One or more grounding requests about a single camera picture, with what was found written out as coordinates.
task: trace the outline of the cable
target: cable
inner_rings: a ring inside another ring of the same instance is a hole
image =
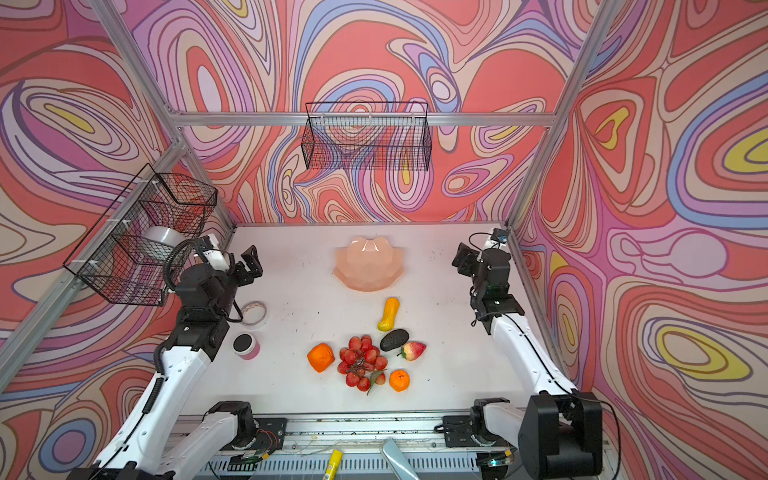
[[[145,413],[142,413],[142,414],[141,414],[141,416],[139,417],[139,421],[138,421],[138,422],[136,422],[136,425],[134,425],[134,427],[133,427],[133,428],[131,429],[131,431],[128,433],[128,436],[127,436],[127,437],[125,437],[125,440],[123,440],[123,444],[122,444],[122,445],[125,445],[125,444],[128,442],[128,440],[131,438],[131,436],[134,434],[134,432],[136,432],[136,429],[139,427],[139,424],[141,423],[141,420],[144,420],[144,415],[146,415],[146,414],[145,414]],[[107,465],[109,465],[109,464],[110,464],[110,462],[112,462],[112,460],[114,460],[114,457],[118,456],[118,454],[119,454],[119,453],[122,451],[122,449],[123,449],[123,446],[122,446],[122,445],[121,445],[121,446],[120,446],[120,448],[119,448],[119,449],[118,449],[118,450],[117,450],[117,451],[116,451],[116,452],[115,452],[115,453],[114,453],[114,454],[113,454],[113,455],[112,455],[112,456],[111,456],[111,457],[110,457],[110,458],[109,458],[109,459],[108,459],[108,460],[107,460],[107,461],[104,463],[104,465],[102,465],[102,467],[96,471],[96,473],[94,473],[93,475],[91,475],[91,477],[90,477],[88,480],[94,480],[94,478],[96,478],[96,477],[98,477],[99,475],[101,475],[101,473],[102,473],[102,472],[103,472],[103,471],[104,471],[104,470],[107,468]]]
[[[194,244],[195,240],[196,239],[193,238],[182,240],[178,245],[174,247],[173,250],[170,251],[168,258],[165,259],[165,263],[163,263],[163,280],[165,280],[165,284],[169,290],[176,289],[176,285],[174,285],[174,279],[170,275],[170,268],[173,266],[174,260],[176,260],[176,256],[181,253],[182,250],[187,248],[188,245]]]
[[[219,474],[217,474],[216,470],[214,470],[214,466],[210,464],[210,460],[208,461],[208,468],[210,468],[210,472],[214,474],[214,477],[216,477],[217,480],[221,480]]]
[[[617,436],[616,447],[617,447],[617,455],[618,455],[618,460],[617,460],[617,464],[616,464],[616,472],[614,473],[614,476],[613,476],[613,478],[611,480],[616,480],[616,478],[619,476],[619,471],[621,470],[621,427],[619,425],[619,418],[616,415],[616,410],[614,409],[614,406],[612,404],[610,404],[609,402],[606,402],[605,400],[586,399],[586,398],[583,398],[583,397],[580,397],[580,396],[574,394],[573,392],[569,392],[568,390],[566,390],[565,387],[560,385],[558,383],[558,381],[554,379],[554,375],[552,375],[552,372],[550,372],[549,369],[547,368],[547,364],[544,363],[544,360],[542,360],[541,356],[539,356],[538,352],[536,351],[536,348],[533,346],[533,342],[531,341],[531,339],[528,338],[528,335],[525,334],[525,332],[518,325],[518,323],[515,322],[515,319],[513,319],[511,316],[509,316],[506,313],[502,313],[502,315],[504,315],[507,318],[509,318],[512,321],[512,323],[514,323],[515,326],[518,327],[518,330],[520,330],[520,333],[528,341],[528,344],[531,346],[531,349],[533,350],[533,353],[536,354],[536,357],[538,358],[538,361],[544,367],[544,370],[549,375],[549,378],[552,379],[552,382],[554,382],[554,384],[556,386],[558,386],[558,388],[560,388],[560,390],[565,392],[566,395],[570,395],[571,398],[581,400],[582,402],[596,402],[596,403],[604,404],[604,405],[607,405],[609,409],[611,409],[611,414],[614,416],[614,421],[616,422],[616,436]]]
[[[472,237],[474,237],[475,235],[488,235],[488,236],[491,236],[491,235],[493,235],[493,233],[488,233],[488,232],[474,232],[474,233],[472,233],[471,235],[469,235],[469,238],[467,239],[467,241],[469,242],[469,244],[470,244],[470,245],[472,245],[474,248],[476,248],[476,249],[478,249],[478,250],[482,251],[482,250],[483,250],[482,248],[480,248],[480,247],[478,247],[477,245],[475,245],[474,243],[472,243]]]
[[[128,443],[128,440],[131,439],[131,436],[136,432],[136,429],[139,428],[139,424],[141,423],[141,420],[144,420],[144,416],[152,411],[152,407],[154,406],[155,401],[157,400],[157,397],[160,395],[160,391],[163,389],[163,384],[165,383],[165,367],[163,366],[163,350],[165,350],[165,342],[158,343],[156,347],[154,347],[154,351],[152,352],[152,362],[154,363],[154,369],[157,373],[160,374],[155,380],[154,385],[152,385],[152,391],[149,394],[149,398],[147,398],[147,403],[144,404],[144,407],[141,409],[141,417],[139,417],[138,422],[136,422],[136,425],[131,429],[131,431],[128,433],[128,436],[125,437],[125,440],[123,440],[122,445],[125,445]],[[98,477],[105,468],[107,468],[107,465],[114,460],[116,456],[118,456],[118,453],[122,450],[122,446],[107,460],[104,465],[96,471],[88,480],[94,480],[94,478]]]

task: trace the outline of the wire mesh basket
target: wire mesh basket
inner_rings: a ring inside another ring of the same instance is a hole
[[[199,237],[216,206],[217,190],[186,175],[157,172],[136,188],[143,188],[136,202],[121,218],[110,220],[116,225],[96,251],[85,261],[70,261],[98,223],[70,253],[64,267],[110,303],[162,306],[168,295],[163,266],[173,247],[145,235],[152,227],[169,227],[184,238]],[[188,246],[176,255],[170,269],[174,281],[191,249]]]
[[[428,170],[432,132],[421,101],[306,104],[301,150],[308,170]]]

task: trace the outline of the yellow marker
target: yellow marker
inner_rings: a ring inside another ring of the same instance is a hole
[[[323,475],[323,480],[333,480],[333,477],[336,476],[336,470],[339,469],[339,465],[341,465],[341,458],[344,456],[343,453],[339,452],[338,450],[334,450],[331,454],[331,459],[328,461],[328,468],[326,469],[326,474]]]

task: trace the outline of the psychedelic wallpaper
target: psychedelic wallpaper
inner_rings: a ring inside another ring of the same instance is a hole
[[[1,343],[168,140],[85,3],[3,2],[0,45]],[[138,400],[176,309],[83,290],[0,395],[0,478],[63,478],[90,461]]]
[[[121,4],[172,108],[303,111],[426,101],[431,111],[553,111],[591,2]],[[428,172],[305,171],[302,127],[188,127],[234,221],[504,220],[542,129],[433,128]]]
[[[516,225],[630,478],[768,478],[767,65],[766,2],[630,0]]]
[[[307,170],[299,127],[187,127],[235,223],[487,221],[508,216],[542,127],[457,127],[428,171]]]

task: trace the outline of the white table surface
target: white table surface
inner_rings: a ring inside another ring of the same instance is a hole
[[[220,400],[247,400],[255,414],[391,412],[467,409],[475,399],[502,396],[525,406],[517,376],[482,325],[473,329],[469,306],[470,278],[456,273],[451,261],[459,242],[470,233],[492,231],[495,223],[370,224],[329,226],[238,227],[229,247],[240,253],[251,244],[259,251],[263,277],[237,292],[242,306],[251,300],[267,305],[266,324],[248,329],[232,324],[218,356],[184,405],[183,414],[207,411]],[[335,251],[355,236],[386,237],[405,249],[405,273],[379,292],[350,290],[333,275]],[[485,238],[473,239],[482,245]],[[510,293],[528,314],[540,337],[515,266],[510,269]],[[404,369],[411,377],[405,392],[375,386],[369,396],[349,388],[336,371],[339,349],[353,335],[368,333],[378,346],[384,336],[376,328],[384,302],[400,300],[395,328],[407,329],[411,340],[427,344],[416,361],[385,353],[386,373]],[[254,334],[261,351],[245,360],[232,349],[235,336]],[[328,343],[336,361],[315,372],[306,354]]]

